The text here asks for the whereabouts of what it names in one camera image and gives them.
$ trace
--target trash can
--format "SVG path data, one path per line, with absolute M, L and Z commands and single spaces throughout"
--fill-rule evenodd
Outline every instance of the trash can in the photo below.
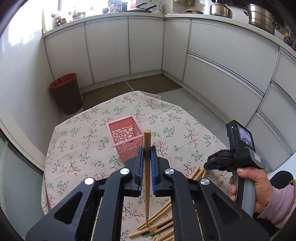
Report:
M 77 84 L 77 74 L 66 74 L 49 86 L 57 105 L 67 115 L 71 115 L 79 111 L 82 107 L 82 99 Z

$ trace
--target cabinet drawer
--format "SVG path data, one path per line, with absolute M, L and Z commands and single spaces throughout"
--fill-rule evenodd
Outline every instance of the cabinet drawer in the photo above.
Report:
M 296 59 L 283 49 L 280 49 L 279 60 L 273 80 L 286 91 L 296 102 Z
M 296 151 L 296 104 L 276 84 L 268 89 L 259 110 L 283 136 L 293 152 Z
M 46 52 L 55 79 L 77 73 L 79 88 L 94 83 L 86 47 L 85 28 L 77 25 L 45 38 Z
M 163 70 L 183 79 L 189 38 L 189 21 L 165 21 Z
M 131 74 L 160 70 L 163 56 L 163 19 L 128 20 Z
M 184 83 L 203 95 L 230 119 L 246 126 L 263 94 L 250 83 L 200 56 L 187 55 Z
M 276 66 L 278 46 L 254 35 L 223 23 L 192 21 L 188 50 L 225 66 L 265 93 Z
M 94 82 L 128 75 L 128 19 L 90 22 L 85 28 Z
M 253 116 L 247 129 L 252 133 L 256 152 L 266 158 L 272 170 L 292 154 L 282 136 L 260 111 Z

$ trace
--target tablecloth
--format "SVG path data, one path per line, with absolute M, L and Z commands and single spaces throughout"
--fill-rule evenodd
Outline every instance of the tablecloth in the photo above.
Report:
M 209 130 L 181 107 L 150 97 L 140 91 L 129 92 L 101 103 L 58 125 L 53 132 L 46 157 L 41 203 L 46 214 L 87 177 L 108 177 L 124 167 L 113 148 L 106 123 L 133 115 L 143 130 L 150 129 L 157 155 L 168 159 L 170 167 L 190 176 L 202 167 L 207 157 L 226 149 Z M 207 178 L 227 193 L 231 174 L 208 171 Z M 150 215 L 159 210 L 168 197 L 150 197 Z M 145 221 L 145 190 L 139 198 L 126 197 L 122 213 L 121 240 Z M 171 210 L 160 217 L 171 216 Z M 134 240 L 155 240 L 140 236 Z

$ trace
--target device screen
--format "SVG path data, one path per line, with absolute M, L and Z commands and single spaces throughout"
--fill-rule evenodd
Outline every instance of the device screen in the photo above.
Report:
M 251 140 L 251 136 L 250 136 L 250 133 L 247 132 L 245 129 L 243 129 L 241 126 L 237 125 L 238 128 L 239 128 L 239 137 L 240 139 L 248 144 L 250 147 L 253 148 L 253 145 L 252 145 L 252 140 Z

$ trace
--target human hand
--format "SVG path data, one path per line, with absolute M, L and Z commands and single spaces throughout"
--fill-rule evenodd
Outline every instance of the human hand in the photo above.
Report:
M 274 194 L 274 189 L 268 180 L 268 177 L 264 171 L 260 171 L 255 167 L 238 168 L 237 174 L 242 178 L 249 178 L 255 182 L 256 190 L 256 202 L 255 202 L 255 213 L 262 213 L 267 205 L 270 203 Z M 230 178 L 229 188 L 230 199 L 235 202 L 237 187 L 234 185 L 233 177 Z

